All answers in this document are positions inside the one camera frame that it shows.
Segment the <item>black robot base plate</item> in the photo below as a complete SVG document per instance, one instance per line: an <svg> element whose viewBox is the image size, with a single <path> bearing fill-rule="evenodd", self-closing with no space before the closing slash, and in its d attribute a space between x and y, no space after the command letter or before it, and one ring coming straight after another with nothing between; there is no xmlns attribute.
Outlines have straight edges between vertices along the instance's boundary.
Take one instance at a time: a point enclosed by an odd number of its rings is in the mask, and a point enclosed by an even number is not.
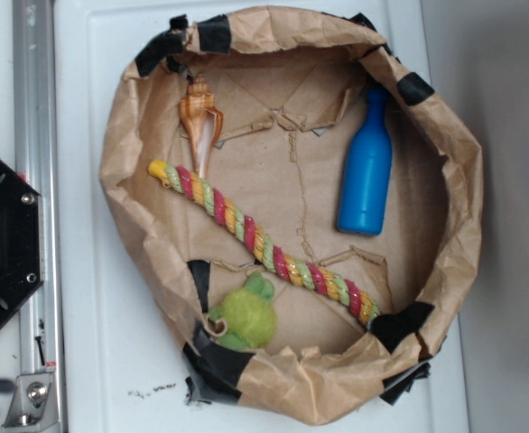
<svg viewBox="0 0 529 433"><path fill-rule="evenodd" d="M0 160L0 330L42 283L40 204Z"/></svg>

